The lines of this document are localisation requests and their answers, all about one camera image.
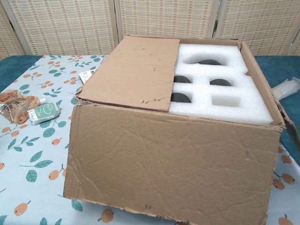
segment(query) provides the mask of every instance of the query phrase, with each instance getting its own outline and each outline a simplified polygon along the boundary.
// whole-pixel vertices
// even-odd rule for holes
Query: foam cutout
[[[202,60],[222,65],[201,65]],[[186,95],[191,103],[172,102],[172,114],[225,120],[247,124],[270,124],[272,117],[256,88],[239,49],[225,45],[181,44],[175,75],[191,83],[175,82],[173,93]],[[231,86],[210,85],[224,79]]]

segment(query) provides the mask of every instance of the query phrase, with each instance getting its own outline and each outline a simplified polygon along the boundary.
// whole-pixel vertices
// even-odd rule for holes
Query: plastic bag
[[[293,77],[272,88],[278,100],[288,97],[300,90],[300,79]]]
[[[27,110],[37,107],[40,101],[35,96],[23,96],[17,90],[0,93],[0,113],[8,120],[23,124],[28,119]]]

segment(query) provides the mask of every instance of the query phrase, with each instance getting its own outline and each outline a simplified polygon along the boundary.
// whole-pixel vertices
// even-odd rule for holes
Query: small packet
[[[53,102],[28,110],[29,119],[33,125],[51,120],[57,117],[59,114],[60,108]]]
[[[35,96],[23,96],[17,90],[7,90],[0,93],[0,114],[14,123],[23,124],[28,119],[29,109],[46,102],[45,98],[39,100]]]

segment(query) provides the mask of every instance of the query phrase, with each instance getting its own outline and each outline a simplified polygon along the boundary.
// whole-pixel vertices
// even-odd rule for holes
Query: cardboard
[[[129,100],[117,99],[119,94],[104,95],[100,86],[110,94],[112,90],[118,92],[120,87],[116,80],[122,74],[115,73],[115,58],[119,60],[121,53],[131,55],[126,61],[132,63],[136,60],[132,46],[140,43],[153,46],[154,53],[155,48],[163,47],[156,40],[165,44],[160,54],[166,51],[169,57],[160,93],[171,94],[169,82],[173,82],[174,74],[169,73],[174,70],[179,40],[126,37],[78,94],[80,103],[72,114],[64,196],[190,224],[263,225],[285,121],[280,103],[274,99],[254,57],[244,42],[180,40],[238,46],[249,69],[248,75],[273,117],[271,125],[168,114],[164,111],[170,95],[166,102],[154,101],[141,106],[140,96],[154,98],[154,89],[146,86],[138,89],[134,82],[126,84],[126,88],[134,89],[129,93],[138,96]],[[148,62],[151,66],[162,66]],[[148,77],[145,75],[148,72],[143,71],[148,64],[141,60],[139,65],[141,71],[132,69],[135,77],[138,74]],[[105,76],[113,76],[114,82]]]

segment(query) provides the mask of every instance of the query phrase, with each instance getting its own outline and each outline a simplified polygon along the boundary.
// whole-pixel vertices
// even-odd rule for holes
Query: black round object
[[[231,86],[231,84],[224,79],[215,79],[210,82],[210,85],[219,85],[219,86]]]
[[[181,94],[181,93],[172,93],[171,95],[171,102],[186,102],[192,103],[188,96]]]
[[[216,60],[201,60],[199,64],[221,66],[222,64]]]
[[[191,81],[185,76],[177,75],[174,77],[174,82],[177,83],[191,83]]]

